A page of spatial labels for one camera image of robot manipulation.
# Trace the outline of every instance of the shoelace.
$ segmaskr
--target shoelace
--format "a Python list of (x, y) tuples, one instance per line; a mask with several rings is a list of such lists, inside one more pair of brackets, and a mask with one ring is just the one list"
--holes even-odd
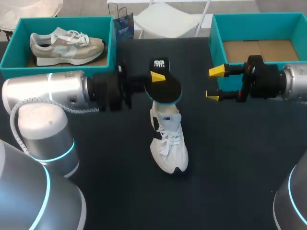
[(158, 153), (164, 156), (164, 163), (166, 161), (166, 158), (168, 156), (168, 153), (173, 145), (180, 144), (180, 133), (179, 128), (176, 132), (170, 132), (167, 130), (164, 130), (162, 126), (158, 128), (158, 130), (161, 133), (162, 141), (161, 144), (165, 143), (159, 150)]
[(90, 39), (88, 37), (88, 35), (83, 34), (83, 33), (79, 33), (75, 30), (69, 30), (67, 31), (68, 35), (71, 35), (71, 39), (73, 38), (77, 38), (78, 40), (75, 40), (73, 42), (68, 42), (67, 44), (78, 44), (79, 46), (86, 46), (90, 43)]

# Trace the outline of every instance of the white sneaker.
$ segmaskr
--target white sneaker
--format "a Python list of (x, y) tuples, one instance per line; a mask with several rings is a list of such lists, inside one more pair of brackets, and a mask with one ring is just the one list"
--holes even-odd
[(30, 47), (37, 57), (38, 66), (60, 63), (83, 65), (98, 57), (105, 46), (106, 43), (99, 38), (59, 27), (49, 35), (33, 33), (30, 36)]
[(150, 145), (154, 160), (169, 173), (182, 173), (188, 166), (188, 151), (181, 129), (181, 114), (175, 105), (153, 103), (150, 118), (154, 138)]

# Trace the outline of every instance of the blue led ring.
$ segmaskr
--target blue led ring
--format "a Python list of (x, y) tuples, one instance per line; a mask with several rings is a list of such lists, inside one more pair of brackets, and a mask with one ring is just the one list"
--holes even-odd
[(56, 161), (56, 160), (58, 160), (58, 159), (61, 159), (61, 158), (65, 157), (67, 154), (69, 154), (69, 153), (72, 151), (74, 145), (75, 145), (75, 140), (73, 140), (72, 146), (71, 146), (71, 148), (70, 148), (67, 152), (65, 152), (63, 155), (60, 155), (59, 157), (56, 157), (56, 158), (53, 158), (53, 159), (50, 159), (50, 160), (39, 160), (39, 159), (34, 158), (33, 156), (31, 156), (31, 157), (32, 157), (34, 160), (36, 160), (36, 161), (38, 161), (38, 162), (41, 162), (41, 163), (47, 163), (47, 162)]
[(294, 200), (292, 198), (292, 194), (291, 194), (291, 188), (290, 188), (290, 181), (291, 181), (291, 176), (292, 176), (292, 173), (293, 173), (293, 170), (294, 168), (292, 169), (291, 173), (290, 173), (290, 176), (289, 176), (289, 181), (288, 181), (288, 190), (289, 190), (289, 196), (290, 196), (290, 200), (291, 200), (291, 203), (294, 207), (294, 210), (296, 211), (296, 213), (298, 214), (298, 216), (301, 218), (301, 220), (307, 225), (307, 221), (305, 220), (305, 218), (303, 217), (303, 215), (298, 211), (295, 203), (294, 203)]
[(40, 219), (42, 218), (42, 216), (44, 214), (44, 211), (46, 209), (47, 202), (48, 202), (48, 199), (49, 199), (49, 194), (50, 194), (50, 176), (49, 176), (48, 170), (44, 167), (44, 165), (42, 165), (42, 166), (43, 166), (43, 168), (45, 170), (46, 178), (47, 178), (46, 194), (45, 194), (45, 198), (44, 198), (44, 202), (42, 204), (42, 207), (40, 208), (40, 211), (39, 211), (37, 217), (35, 218), (33, 224), (29, 228), (29, 230), (34, 230), (36, 228), (36, 226), (38, 225)]

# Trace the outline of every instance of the shopping bag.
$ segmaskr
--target shopping bag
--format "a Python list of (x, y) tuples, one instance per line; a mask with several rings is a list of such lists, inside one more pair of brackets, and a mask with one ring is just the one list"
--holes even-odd
[[(114, 27), (116, 31), (116, 40), (122, 41), (127, 39), (132, 39), (134, 36), (134, 20), (133, 20), (133, 13), (127, 14), (127, 8), (122, 7), (118, 10), (117, 6), (117, 12), (118, 12), (118, 18), (115, 18), (114, 21)], [(126, 14), (122, 17), (119, 16), (119, 13), (121, 10), (126, 10)]]

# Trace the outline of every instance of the black tablecloth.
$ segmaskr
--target black tablecloth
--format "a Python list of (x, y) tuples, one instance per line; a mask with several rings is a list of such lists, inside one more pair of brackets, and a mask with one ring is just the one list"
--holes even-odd
[[(151, 153), (152, 102), (132, 110), (68, 115), (81, 159), (72, 177), (87, 203), (86, 230), (274, 230), (276, 190), (307, 149), (307, 106), (274, 100), (216, 101), (207, 72), (207, 38), (131, 40), (118, 44), (130, 74), (153, 57), (170, 59), (183, 87), (178, 103), (189, 152), (187, 173), (163, 173)], [(16, 146), (0, 103), (0, 139)]]

